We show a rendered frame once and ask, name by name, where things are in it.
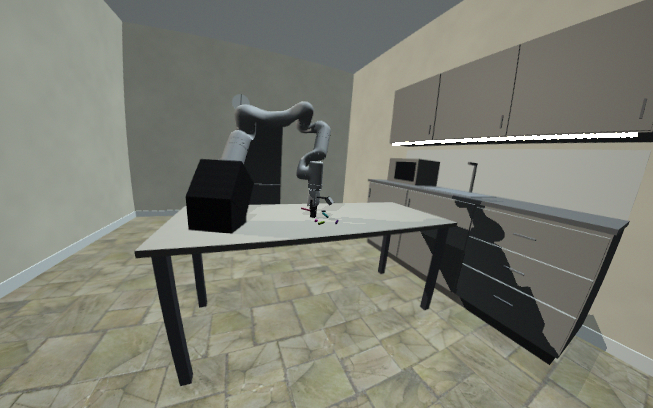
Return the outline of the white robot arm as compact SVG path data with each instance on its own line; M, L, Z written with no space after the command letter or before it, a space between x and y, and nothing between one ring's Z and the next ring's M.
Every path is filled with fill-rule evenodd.
M301 133L317 134L313 151L304 155L299 162L297 178L308 180L308 188L312 190L322 189L324 163L311 161L326 158L331 130L323 121L311 124L313 113L313 106L308 102L300 102L288 110L275 112L264 111L251 105L238 106L235 110L236 131L229 135L220 160L236 160L244 164L250 142L256 135L256 122L279 128L296 121L296 128Z

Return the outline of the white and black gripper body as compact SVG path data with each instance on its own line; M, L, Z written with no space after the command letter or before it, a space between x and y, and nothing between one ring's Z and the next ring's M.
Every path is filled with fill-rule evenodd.
M310 206L311 201L312 201L312 204L313 204L312 206L313 207L316 207L317 205L319 205L320 198L317 198L317 197L320 196L320 191L321 191L321 189L320 190L312 190L312 189L309 188L307 206Z

